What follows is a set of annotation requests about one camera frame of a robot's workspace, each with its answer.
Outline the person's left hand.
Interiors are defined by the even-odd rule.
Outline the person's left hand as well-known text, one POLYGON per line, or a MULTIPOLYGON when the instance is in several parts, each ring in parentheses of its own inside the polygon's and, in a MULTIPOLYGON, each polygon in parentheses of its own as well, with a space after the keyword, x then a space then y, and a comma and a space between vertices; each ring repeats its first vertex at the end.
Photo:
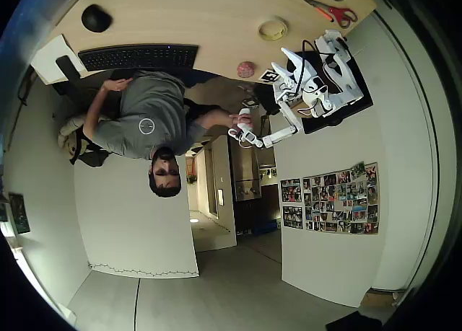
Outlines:
POLYGON ((127 86, 133 81, 132 78, 129 79, 117 79, 112 80, 108 79, 103 82, 102 88, 105 91, 113 91, 113 92, 122 92, 127 88, 127 86))

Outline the person's right hand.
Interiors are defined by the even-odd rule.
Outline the person's right hand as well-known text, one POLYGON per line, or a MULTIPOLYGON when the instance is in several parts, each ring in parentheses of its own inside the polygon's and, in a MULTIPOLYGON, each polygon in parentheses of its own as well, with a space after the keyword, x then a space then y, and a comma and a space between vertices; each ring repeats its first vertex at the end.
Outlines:
POLYGON ((253 127, 252 118, 250 114, 242 114, 242 115, 229 115, 230 124, 228 125, 229 128, 233 128, 238 130, 240 124, 246 125, 250 128, 253 127))

